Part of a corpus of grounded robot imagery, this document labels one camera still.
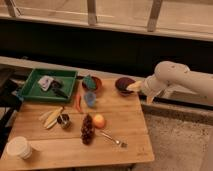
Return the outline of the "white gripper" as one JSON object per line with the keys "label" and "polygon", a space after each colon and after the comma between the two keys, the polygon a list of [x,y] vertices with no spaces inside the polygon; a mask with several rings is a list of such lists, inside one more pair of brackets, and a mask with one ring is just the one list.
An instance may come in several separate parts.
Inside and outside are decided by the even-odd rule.
{"label": "white gripper", "polygon": [[139,92],[140,90],[147,96],[146,103],[151,104],[154,98],[163,91],[167,85],[159,81],[155,75],[148,76],[143,83],[136,81],[127,86],[128,91]]}

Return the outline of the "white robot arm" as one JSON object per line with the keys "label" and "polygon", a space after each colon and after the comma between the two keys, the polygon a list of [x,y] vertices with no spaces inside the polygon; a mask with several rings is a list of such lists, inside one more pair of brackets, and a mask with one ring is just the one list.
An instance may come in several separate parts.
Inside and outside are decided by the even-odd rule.
{"label": "white robot arm", "polygon": [[127,90],[142,92],[146,95],[146,102],[151,104],[153,99],[170,85],[190,89],[213,104],[213,74],[191,71],[187,65],[171,61],[158,63],[153,75],[128,85]]}

